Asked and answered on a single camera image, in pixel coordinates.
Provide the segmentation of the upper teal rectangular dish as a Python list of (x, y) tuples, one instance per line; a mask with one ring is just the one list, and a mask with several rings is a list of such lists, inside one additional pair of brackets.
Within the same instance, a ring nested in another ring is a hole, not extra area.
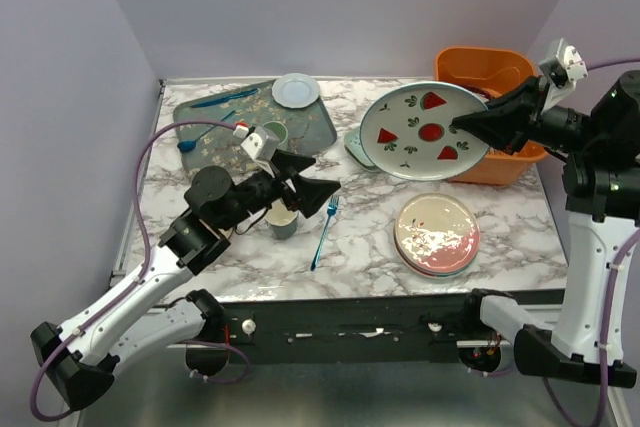
[(364, 153), (363, 147), (361, 145), (359, 127), (352, 129), (344, 136), (344, 147), (345, 150), (349, 149), (350, 151), (352, 151), (363, 162), (373, 165), (367, 155)]

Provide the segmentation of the blue metal fork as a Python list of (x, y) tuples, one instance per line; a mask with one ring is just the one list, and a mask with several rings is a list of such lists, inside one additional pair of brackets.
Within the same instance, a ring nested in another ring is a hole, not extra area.
[(310, 265), (310, 270), (311, 271), (315, 271), (317, 266), (318, 266), (318, 262), (321, 256), (321, 252), (328, 234), (328, 230), (329, 230), (329, 225), (331, 220), (334, 218), (334, 216), (337, 213), (339, 207), (339, 196), (338, 195), (333, 195), (328, 203), (328, 207), (327, 207), (327, 219), (326, 222), (324, 224), (323, 230), (322, 230), (322, 234), (321, 237), (319, 239), (319, 243), (317, 246), (317, 249), (315, 251), (314, 257), (312, 259), (311, 265)]

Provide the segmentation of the green plastic cup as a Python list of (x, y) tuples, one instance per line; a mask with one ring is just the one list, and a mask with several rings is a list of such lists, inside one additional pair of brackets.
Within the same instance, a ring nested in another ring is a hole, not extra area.
[(262, 125), (262, 127), (272, 132), (279, 140), (278, 149), (287, 150), (289, 147), (289, 131), (287, 127), (279, 121), (270, 121)]

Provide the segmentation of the blue metal knife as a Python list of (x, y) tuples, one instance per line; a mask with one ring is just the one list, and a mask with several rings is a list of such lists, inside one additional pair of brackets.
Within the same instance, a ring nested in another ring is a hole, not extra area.
[(249, 89), (249, 90), (241, 91), (235, 94), (227, 95), (224, 97), (198, 102), (198, 103), (192, 104), (190, 107), (193, 109), (212, 107), (212, 106), (221, 105), (233, 100), (250, 97), (252, 95), (255, 95), (258, 92), (259, 92), (259, 89), (257, 88)]

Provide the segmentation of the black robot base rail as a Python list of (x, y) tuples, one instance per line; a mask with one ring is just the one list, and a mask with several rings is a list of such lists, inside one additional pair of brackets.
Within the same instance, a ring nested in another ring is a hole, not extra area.
[(457, 362), (503, 335), (470, 294), (219, 302), (192, 292), (205, 319), (193, 339), (227, 340), (254, 364)]

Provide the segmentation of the blue metal spoon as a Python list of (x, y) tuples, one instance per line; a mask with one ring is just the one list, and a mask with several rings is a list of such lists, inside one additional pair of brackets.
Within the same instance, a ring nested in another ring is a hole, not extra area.
[[(225, 123), (228, 120), (230, 120), (232, 117), (234, 117), (236, 114), (235, 110), (230, 111), (228, 114), (226, 114), (222, 119), (221, 122)], [(188, 153), (193, 151), (196, 147), (198, 142), (203, 139), (207, 134), (209, 134), (212, 130), (216, 129), (217, 125), (212, 125), (210, 127), (208, 127), (206, 130), (204, 130), (203, 132), (201, 132), (197, 137), (195, 137), (194, 139), (191, 140), (184, 140), (184, 141), (180, 141), (177, 144), (177, 149), (179, 150), (180, 153)]]

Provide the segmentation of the light blue scalloped plate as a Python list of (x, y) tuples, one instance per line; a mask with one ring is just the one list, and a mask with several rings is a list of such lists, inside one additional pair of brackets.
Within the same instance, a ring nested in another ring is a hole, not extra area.
[(319, 99), (320, 86), (309, 75), (289, 73), (274, 81), (271, 93), (273, 99), (282, 107), (303, 109)]

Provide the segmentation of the grey mug white inside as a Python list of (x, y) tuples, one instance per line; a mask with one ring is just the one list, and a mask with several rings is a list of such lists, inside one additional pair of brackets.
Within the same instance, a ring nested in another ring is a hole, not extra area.
[(296, 233), (298, 217), (297, 211), (291, 211), (284, 204), (274, 202), (265, 216), (265, 221), (277, 240), (286, 240)]

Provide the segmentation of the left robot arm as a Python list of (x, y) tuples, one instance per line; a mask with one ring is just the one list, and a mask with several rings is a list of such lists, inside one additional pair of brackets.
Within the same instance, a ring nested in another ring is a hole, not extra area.
[(43, 322), (30, 334), (39, 370), (31, 387), (32, 414), (48, 422), (37, 404), (40, 383), (48, 379), (70, 412), (98, 400), (115, 381), (126, 358), (141, 352), (128, 336), (159, 300), (217, 260), (229, 247), (225, 233), (267, 211), (276, 201), (304, 217), (313, 216), (341, 187), (336, 180), (313, 179), (302, 171), (313, 157), (278, 150), (266, 169), (235, 183), (220, 166), (201, 169), (184, 198), (188, 205), (143, 262), (83, 312), (61, 324)]

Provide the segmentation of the lower teal rectangular dish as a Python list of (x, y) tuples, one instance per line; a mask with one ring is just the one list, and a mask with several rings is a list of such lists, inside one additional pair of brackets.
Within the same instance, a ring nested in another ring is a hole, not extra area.
[(367, 172), (379, 172), (379, 169), (374, 165), (370, 165), (369, 163), (363, 162), (359, 157), (357, 157), (352, 151), (346, 149), (345, 152), (348, 154), (349, 158), (353, 160), (359, 167), (364, 169)]

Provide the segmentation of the floral teal serving tray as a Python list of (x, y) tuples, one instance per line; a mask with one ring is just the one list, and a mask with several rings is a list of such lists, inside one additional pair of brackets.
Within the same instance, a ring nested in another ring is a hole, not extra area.
[[(288, 109), (279, 105), (271, 95), (271, 80), (202, 97), (178, 105), (173, 112), (176, 122), (192, 120), (221, 120), (230, 111), (236, 114), (228, 123), (243, 122), (249, 126), (261, 126), (266, 122), (279, 121), (289, 131), (288, 150), (301, 155), (313, 156), (331, 147), (337, 132), (321, 99), (304, 109)], [(250, 97), (233, 100), (221, 105), (193, 109), (192, 104), (235, 94), (249, 89), (259, 89)], [(208, 125), (182, 126), (176, 130), (180, 141), (191, 140), (206, 130)], [(197, 147), (181, 155), (182, 166), (188, 177), (211, 165), (225, 168), (233, 177), (239, 177), (257, 169), (240, 147), (240, 140), (231, 132), (217, 127), (201, 139)]]

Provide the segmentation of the red rimmed beige plate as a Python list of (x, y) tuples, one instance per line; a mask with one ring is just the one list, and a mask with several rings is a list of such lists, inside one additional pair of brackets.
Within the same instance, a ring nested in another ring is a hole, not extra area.
[(485, 101), (490, 101), (495, 99), (495, 95), (490, 92), (489, 90), (483, 89), (483, 88), (479, 88), (479, 87), (475, 87), (475, 86), (465, 86), (465, 89), (484, 98)]

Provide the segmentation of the orange plastic bin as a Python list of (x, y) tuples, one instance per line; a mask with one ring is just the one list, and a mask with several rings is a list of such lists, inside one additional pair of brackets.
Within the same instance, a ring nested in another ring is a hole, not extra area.
[[(434, 60), (436, 80), (483, 88), (492, 92), (495, 98), (518, 87), (535, 73), (536, 67), (526, 57), (510, 50), (450, 47), (442, 50)], [(507, 186), (546, 156), (544, 148), (535, 142), (527, 143), (513, 156), (492, 150), (479, 164), (452, 180)]]

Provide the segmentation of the watermelon pattern white plate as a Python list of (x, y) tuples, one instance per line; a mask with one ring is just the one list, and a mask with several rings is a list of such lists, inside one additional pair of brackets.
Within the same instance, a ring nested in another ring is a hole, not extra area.
[(360, 144), (381, 171), (413, 181), (459, 176), (481, 162), (489, 146), (452, 125), (454, 118), (484, 112), (475, 93), (450, 83), (424, 81), (380, 97), (360, 122)]

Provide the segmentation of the cream pink branch plate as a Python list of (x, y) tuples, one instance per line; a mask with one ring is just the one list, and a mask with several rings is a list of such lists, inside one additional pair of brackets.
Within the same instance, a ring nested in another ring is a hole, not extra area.
[(438, 193), (421, 194), (400, 210), (393, 228), (394, 243), (420, 266), (451, 271), (476, 256), (480, 228), (462, 202)]

